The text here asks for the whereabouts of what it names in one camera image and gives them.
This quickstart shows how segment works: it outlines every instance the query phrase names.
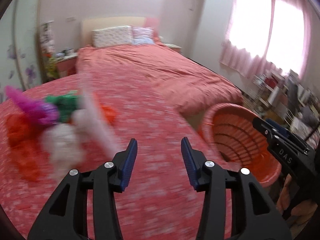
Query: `purple flower decal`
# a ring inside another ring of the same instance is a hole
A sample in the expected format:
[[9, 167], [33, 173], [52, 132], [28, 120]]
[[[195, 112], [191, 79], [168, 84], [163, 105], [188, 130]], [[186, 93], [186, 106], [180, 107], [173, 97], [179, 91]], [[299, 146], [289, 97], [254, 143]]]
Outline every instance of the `purple flower decal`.
[[12, 44], [9, 45], [9, 48], [7, 50], [7, 55], [8, 55], [8, 58], [10, 59], [17, 59], [17, 55]]
[[12, 79], [13, 75], [14, 75], [14, 70], [11, 70], [9, 73], [9, 79]]
[[34, 65], [26, 68], [26, 75], [28, 76], [28, 84], [32, 84], [33, 80], [37, 77]]
[[26, 57], [25, 53], [21, 53], [21, 49], [19, 49], [19, 55], [20, 55], [20, 58], [25, 58]]

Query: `metal screw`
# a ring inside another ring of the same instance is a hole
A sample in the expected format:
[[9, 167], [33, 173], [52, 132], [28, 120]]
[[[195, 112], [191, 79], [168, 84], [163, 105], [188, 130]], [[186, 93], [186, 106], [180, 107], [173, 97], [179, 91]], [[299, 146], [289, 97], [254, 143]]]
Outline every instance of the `metal screw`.
[[241, 173], [244, 175], [249, 175], [250, 171], [247, 168], [242, 168]]
[[76, 176], [76, 175], [78, 174], [78, 170], [73, 169], [73, 170], [69, 171], [69, 174], [70, 174], [71, 176]]
[[109, 169], [109, 168], [112, 168], [114, 166], [114, 164], [113, 164], [113, 162], [107, 162], [104, 164], [104, 166]]
[[214, 166], [214, 162], [212, 162], [212, 161], [206, 161], [204, 164], [207, 167], [213, 167]]

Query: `red cloth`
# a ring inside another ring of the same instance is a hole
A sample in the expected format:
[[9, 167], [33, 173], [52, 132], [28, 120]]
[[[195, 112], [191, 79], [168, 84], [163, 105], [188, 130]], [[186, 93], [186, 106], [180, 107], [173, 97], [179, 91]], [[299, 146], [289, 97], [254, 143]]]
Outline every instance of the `red cloth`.
[[113, 66], [124, 71], [141, 71], [155, 90], [183, 117], [206, 111], [220, 103], [241, 104], [241, 91], [224, 77], [200, 66], [161, 42], [121, 45], [78, 51], [78, 62], [91, 69]]
[[[82, 66], [90, 73], [91, 87], [101, 103], [117, 109], [114, 130], [123, 148], [131, 138], [138, 141], [138, 155], [126, 191], [116, 194], [116, 206], [123, 237], [136, 239], [195, 239], [204, 194], [189, 184], [180, 153], [180, 141], [187, 136], [191, 145], [208, 159], [224, 163], [218, 152], [212, 152], [196, 132], [156, 93], [150, 83], [134, 69], [123, 71], [112, 65], [96, 69]], [[63, 95], [79, 89], [79, 75], [68, 76], [25, 92], [32, 98], [49, 94]], [[9, 161], [5, 131], [8, 114], [19, 113], [12, 101], [0, 105], [0, 201], [14, 226], [27, 236], [32, 223], [55, 187], [52, 166], [47, 155], [39, 158], [39, 182], [23, 180]], [[109, 161], [95, 144], [86, 147], [87, 154], [80, 171], [89, 171]], [[230, 234], [231, 216], [226, 226]], [[93, 237], [92, 206], [88, 208], [89, 237]]]
[[6, 128], [11, 160], [24, 179], [37, 181], [40, 176], [38, 138], [43, 127], [31, 124], [25, 114], [9, 114]]

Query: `orange cloth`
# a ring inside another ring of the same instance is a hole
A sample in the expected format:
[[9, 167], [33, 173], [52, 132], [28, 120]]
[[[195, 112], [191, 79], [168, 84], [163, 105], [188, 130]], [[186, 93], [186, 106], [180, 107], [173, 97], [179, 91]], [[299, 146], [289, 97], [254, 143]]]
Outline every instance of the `orange cloth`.
[[10, 114], [6, 121], [11, 159], [22, 177], [36, 181], [40, 175], [36, 155], [40, 152], [37, 138], [43, 128], [32, 125], [24, 114]]
[[95, 93], [93, 94], [93, 98], [98, 103], [98, 106], [102, 109], [105, 120], [107, 120], [111, 125], [114, 125], [117, 112], [110, 106], [102, 105], [98, 96]]

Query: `floral pillowcase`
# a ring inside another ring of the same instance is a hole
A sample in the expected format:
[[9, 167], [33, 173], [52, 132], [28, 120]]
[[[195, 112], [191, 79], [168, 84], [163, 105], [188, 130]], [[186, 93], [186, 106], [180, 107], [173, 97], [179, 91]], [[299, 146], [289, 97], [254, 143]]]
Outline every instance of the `floral pillowcase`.
[[155, 44], [153, 41], [153, 28], [132, 27], [132, 36], [132, 45]]
[[92, 31], [92, 40], [96, 48], [132, 44], [131, 26], [117, 26], [94, 30]]

